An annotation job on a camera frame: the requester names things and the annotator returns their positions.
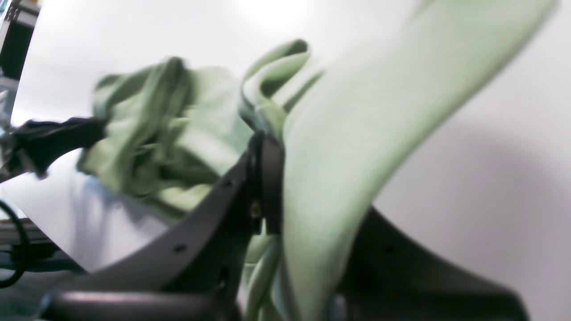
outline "white table surface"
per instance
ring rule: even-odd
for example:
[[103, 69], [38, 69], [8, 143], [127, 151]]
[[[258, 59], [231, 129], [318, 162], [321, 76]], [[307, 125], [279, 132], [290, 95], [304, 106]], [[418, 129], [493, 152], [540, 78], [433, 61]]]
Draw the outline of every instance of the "white table surface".
[[[327, 61], [370, 37], [384, 41], [413, 0], [46, 0], [19, 85], [13, 123], [91, 115], [108, 72], [169, 55], [238, 77], [294, 37]], [[515, 288], [533, 320], [571, 319], [571, 1], [534, 41], [399, 170], [376, 205], [440, 255]], [[53, 241], [94, 271], [167, 229], [139, 204], [75, 170], [2, 184]]]

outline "crumpled green fabric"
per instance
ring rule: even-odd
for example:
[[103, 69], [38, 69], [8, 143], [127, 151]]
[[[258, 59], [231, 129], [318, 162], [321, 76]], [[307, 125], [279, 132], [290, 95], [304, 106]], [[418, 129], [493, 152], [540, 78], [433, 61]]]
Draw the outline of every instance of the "crumpled green fabric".
[[237, 115], [239, 84], [222, 68], [187, 70], [180, 58], [96, 86], [106, 137], [78, 169], [176, 220], [243, 153], [253, 131]]
[[293, 41], [241, 82], [222, 69], [187, 70], [179, 58], [105, 77], [94, 113], [109, 120], [108, 137], [78, 168], [176, 218], [235, 163], [252, 129], [273, 133], [287, 155], [284, 230], [252, 239], [246, 320], [321, 320], [382, 186], [519, 51], [553, 3], [426, 1], [391, 43], [368, 42], [325, 73]]

